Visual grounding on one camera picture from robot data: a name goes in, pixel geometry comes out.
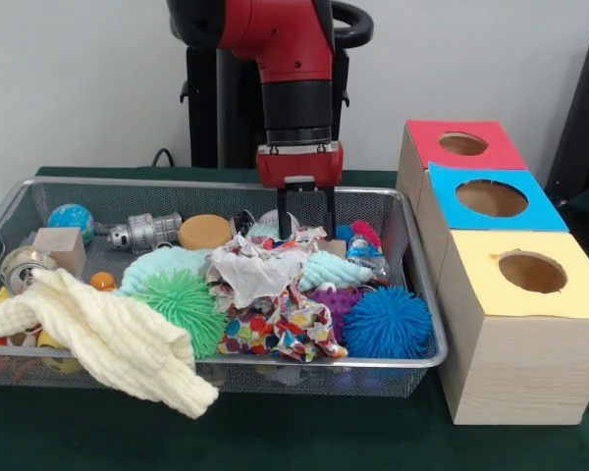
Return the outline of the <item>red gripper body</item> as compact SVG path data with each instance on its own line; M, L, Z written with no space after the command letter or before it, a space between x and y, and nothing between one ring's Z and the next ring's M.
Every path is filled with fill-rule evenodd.
M313 183L316 187L336 186L342 178L344 149L340 142L325 144L260 145L256 166L261 183L269 188Z

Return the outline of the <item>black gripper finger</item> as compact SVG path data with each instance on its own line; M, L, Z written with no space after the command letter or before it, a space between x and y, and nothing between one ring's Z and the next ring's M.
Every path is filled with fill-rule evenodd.
M288 212L289 191L287 186L277 189L278 226L281 240L287 240L293 231L291 216Z
M336 199L335 188L324 186L321 188L326 199L326 212L324 217L324 229L327 239L334 239L336 235Z

